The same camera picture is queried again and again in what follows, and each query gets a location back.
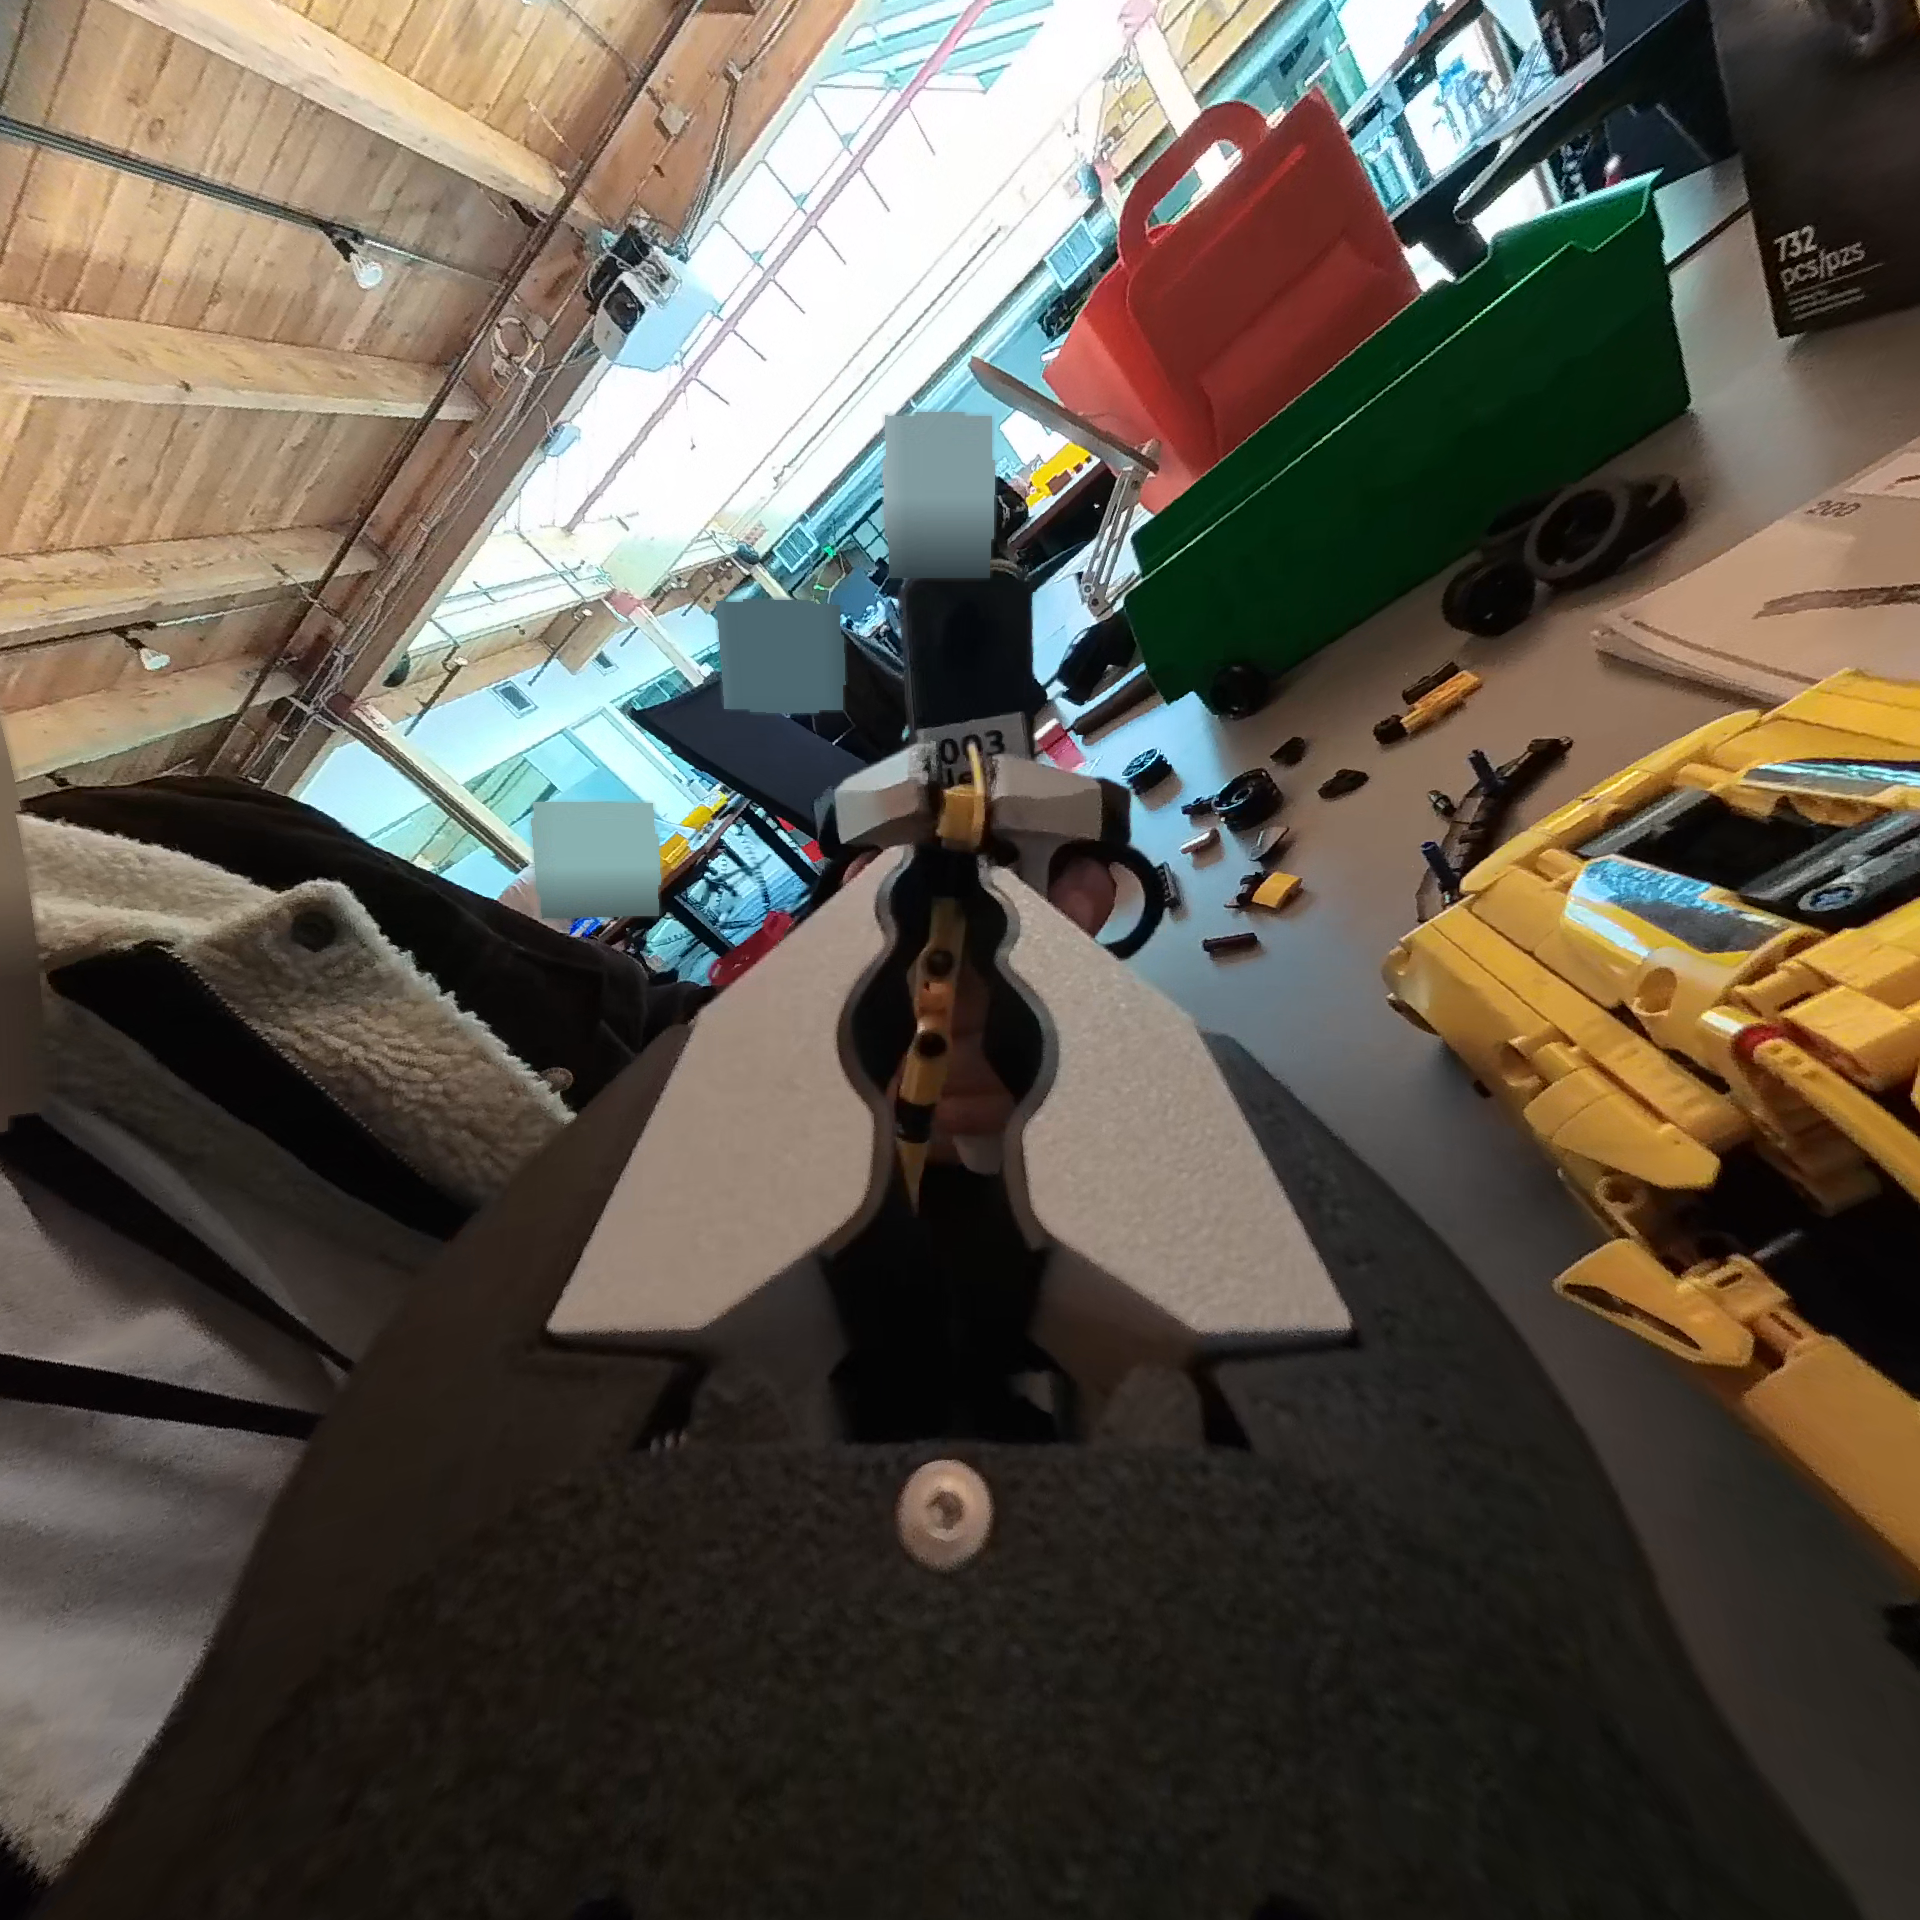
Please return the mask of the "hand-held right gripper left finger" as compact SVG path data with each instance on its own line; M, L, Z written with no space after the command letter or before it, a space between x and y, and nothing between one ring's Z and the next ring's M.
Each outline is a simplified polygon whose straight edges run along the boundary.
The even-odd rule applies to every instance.
M588 1358L667 1364L649 1448L921 1434L921 1309L878 1304L885 1087L853 1039L895 945L873 862L700 1012L545 1316Z

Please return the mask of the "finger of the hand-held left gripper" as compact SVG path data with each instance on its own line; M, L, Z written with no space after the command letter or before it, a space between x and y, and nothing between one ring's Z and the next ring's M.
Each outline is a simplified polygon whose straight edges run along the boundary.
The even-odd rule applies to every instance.
M1014 873L1056 873L1108 853L1107 786L1045 758L997 756L988 773L980 856Z
M939 836L944 782L935 753L893 753L829 793L829 853L913 848Z

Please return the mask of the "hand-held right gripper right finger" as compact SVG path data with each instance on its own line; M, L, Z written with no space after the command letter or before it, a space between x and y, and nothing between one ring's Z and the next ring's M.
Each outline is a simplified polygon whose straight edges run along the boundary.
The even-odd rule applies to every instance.
M980 1049L1012 1100L1008 1209L1040 1268L1027 1342L1061 1437L1139 1374L1333 1353L1347 1306L1208 1042L1017 870L980 962Z

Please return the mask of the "yellow and black brick strip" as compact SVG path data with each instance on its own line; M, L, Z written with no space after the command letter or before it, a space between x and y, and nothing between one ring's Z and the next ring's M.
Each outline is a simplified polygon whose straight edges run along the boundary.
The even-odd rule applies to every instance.
M988 761L975 735L964 743L967 776L939 798L927 853L927 929L908 970L913 1030L895 1073L895 1164L911 1210L953 1057L957 980L967 954L968 892L988 838L992 805Z

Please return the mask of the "yellow toy brick car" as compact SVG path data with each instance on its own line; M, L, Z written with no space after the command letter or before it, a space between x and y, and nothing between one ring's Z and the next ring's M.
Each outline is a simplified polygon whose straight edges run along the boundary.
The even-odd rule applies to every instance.
M1601 1244L1555 1292L1915 1574L1918 690L1843 670L1439 879L1389 1005Z

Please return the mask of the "person's left hand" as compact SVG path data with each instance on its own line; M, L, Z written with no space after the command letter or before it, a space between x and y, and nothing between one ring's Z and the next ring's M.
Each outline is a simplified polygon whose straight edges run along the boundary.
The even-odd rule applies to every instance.
M1118 902L1110 869L1092 855L1062 855L1047 878L1048 902L1095 940ZM951 1012L951 1063L935 1103L927 1164L957 1164L972 1172L998 1166L1001 1135L1014 1110L1014 1094L1001 1082L985 1053L992 989L968 950L963 954Z

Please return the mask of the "black fabric chair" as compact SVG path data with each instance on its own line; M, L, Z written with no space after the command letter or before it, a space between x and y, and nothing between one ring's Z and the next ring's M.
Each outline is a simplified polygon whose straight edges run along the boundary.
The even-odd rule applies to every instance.
M886 644L848 634L833 606L760 597L721 604L715 622L717 671L628 714L767 818L815 829L824 863L806 917L854 863L836 829L821 828L831 793L905 745L905 665Z

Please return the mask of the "scattered small brick parts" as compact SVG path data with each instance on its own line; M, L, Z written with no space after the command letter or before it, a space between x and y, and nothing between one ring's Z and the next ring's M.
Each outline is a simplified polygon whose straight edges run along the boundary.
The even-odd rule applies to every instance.
M1279 738L1277 704L1256 704L1243 717L1213 713L1193 697L1155 704L1140 720L1152 738L1101 748L1095 773L1125 775L1135 793L1135 848L1142 879L1119 882L1119 904L1139 904L1139 926L1159 920L1185 926L1198 949L1213 959L1256 953L1260 926L1307 904L1351 904L1366 895L1357 856L1347 856L1327 838L1327 808L1343 806L1380 769L1413 762L1411 740L1422 740L1469 711L1481 693L1481 677L1455 663L1441 663L1417 681L1392 711L1373 725L1375 761L1341 762L1321 753L1331 735ZM1417 929L1439 920L1465 898L1463 879L1503 836L1503 821L1516 802L1558 767L1571 752L1566 735L1535 735L1505 758L1473 750L1467 753L1472 780L1457 794L1427 793L1429 818L1422 825L1422 873L1411 898L1411 924L1392 949L1387 976L1401 962Z

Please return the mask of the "green plastic bin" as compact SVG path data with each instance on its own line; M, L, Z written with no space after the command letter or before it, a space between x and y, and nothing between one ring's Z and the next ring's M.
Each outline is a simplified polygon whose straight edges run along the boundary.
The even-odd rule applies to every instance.
M1135 533L1142 671L1283 677L1686 409L1655 175L1511 226Z

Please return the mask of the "red lego storage box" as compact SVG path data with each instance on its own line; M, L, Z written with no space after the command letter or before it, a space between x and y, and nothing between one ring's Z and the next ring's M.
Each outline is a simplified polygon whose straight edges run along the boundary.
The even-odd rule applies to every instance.
M1156 514L1417 294L1321 88L1277 121L1216 102L1140 170L1047 383L1113 438L1159 445Z

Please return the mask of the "ceiling mounted device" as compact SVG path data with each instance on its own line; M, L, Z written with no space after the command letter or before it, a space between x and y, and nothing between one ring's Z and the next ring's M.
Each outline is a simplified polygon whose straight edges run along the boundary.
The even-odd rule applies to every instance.
M608 368L660 373L673 365L693 333L719 311L710 288L644 222L627 222L611 236L583 293L592 350Z

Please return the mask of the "large open instruction booklet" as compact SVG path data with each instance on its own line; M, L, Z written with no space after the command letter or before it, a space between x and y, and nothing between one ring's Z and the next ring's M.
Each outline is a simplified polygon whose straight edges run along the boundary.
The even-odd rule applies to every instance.
M1608 612L1595 652L1776 705L1838 671L1918 681L1918 444Z

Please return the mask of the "toy car set box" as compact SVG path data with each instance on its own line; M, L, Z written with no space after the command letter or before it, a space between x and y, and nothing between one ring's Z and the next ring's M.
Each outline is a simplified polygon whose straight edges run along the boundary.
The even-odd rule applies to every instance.
M1782 338L1918 304L1918 5L1711 2Z

